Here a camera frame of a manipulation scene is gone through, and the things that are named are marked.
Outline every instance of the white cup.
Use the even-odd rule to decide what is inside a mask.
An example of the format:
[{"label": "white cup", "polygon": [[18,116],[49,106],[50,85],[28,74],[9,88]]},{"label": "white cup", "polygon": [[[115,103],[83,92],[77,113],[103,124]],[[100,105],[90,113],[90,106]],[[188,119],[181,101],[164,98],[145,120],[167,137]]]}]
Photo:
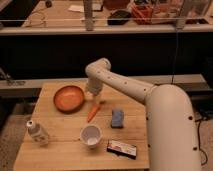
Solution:
[{"label": "white cup", "polygon": [[87,125],[81,130],[81,141],[89,148],[95,148],[101,140],[101,130],[96,125]]}]

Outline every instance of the orange carrot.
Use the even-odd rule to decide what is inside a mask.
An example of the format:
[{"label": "orange carrot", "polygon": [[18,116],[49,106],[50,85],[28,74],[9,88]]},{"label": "orange carrot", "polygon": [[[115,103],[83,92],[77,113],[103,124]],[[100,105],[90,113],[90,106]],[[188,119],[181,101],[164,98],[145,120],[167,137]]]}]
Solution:
[{"label": "orange carrot", "polygon": [[100,104],[95,104],[95,105],[92,106],[92,109],[87,116],[87,122],[88,123],[94,118],[96,113],[99,111],[100,107],[101,107]]}]

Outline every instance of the bowl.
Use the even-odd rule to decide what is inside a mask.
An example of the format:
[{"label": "bowl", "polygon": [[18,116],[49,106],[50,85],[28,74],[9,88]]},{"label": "bowl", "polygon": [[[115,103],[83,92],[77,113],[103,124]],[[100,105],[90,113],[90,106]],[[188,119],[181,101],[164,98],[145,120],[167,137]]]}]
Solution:
[{"label": "bowl", "polygon": [[62,87],[54,96],[54,104],[56,108],[63,113],[70,113],[77,110],[83,102],[83,90],[74,85]]}]

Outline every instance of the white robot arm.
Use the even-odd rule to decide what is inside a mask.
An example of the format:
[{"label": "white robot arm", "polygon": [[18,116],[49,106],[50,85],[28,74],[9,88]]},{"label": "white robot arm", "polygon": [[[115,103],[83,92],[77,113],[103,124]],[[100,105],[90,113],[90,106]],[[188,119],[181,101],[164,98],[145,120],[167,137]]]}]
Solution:
[{"label": "white robot arm", "polygon": [[146,106],[151,171],[201,171],[191,101],[177,86],[155,86],[110,72],[106,58],[86,67],[86,89],[98,95],[103,83]]}]

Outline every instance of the sponge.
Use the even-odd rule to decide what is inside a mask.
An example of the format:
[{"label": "sponge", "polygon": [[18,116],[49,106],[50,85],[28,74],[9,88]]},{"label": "sponge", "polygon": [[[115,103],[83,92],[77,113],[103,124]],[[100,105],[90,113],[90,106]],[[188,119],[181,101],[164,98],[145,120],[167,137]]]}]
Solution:
[{"label": "sponge", "polygon": [[112,110],[112,128],[123,128],[124,112],[122,109]]}]

